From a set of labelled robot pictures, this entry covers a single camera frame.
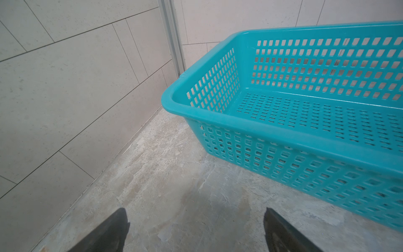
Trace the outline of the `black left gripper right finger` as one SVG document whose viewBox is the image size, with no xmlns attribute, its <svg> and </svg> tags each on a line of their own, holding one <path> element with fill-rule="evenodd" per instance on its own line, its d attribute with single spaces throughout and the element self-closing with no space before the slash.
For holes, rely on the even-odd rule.
<svg viewBox="0 0 403 252">
<path fill-rule="evenodd" d="M 266 209 L 263 225 L 269 252 L 323 252 L 272 208 Z"/>
</svg>

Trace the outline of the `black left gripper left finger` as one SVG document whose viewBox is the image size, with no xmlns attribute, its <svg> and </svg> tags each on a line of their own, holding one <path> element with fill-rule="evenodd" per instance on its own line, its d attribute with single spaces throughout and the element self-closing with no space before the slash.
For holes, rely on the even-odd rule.
<svg viewBox="0 0 403 252">
<path fill-rule="evenodd" d="M 122 252 L 129 229 L 126 209 L 121 207 L 68 252 Z"/>
</svg>

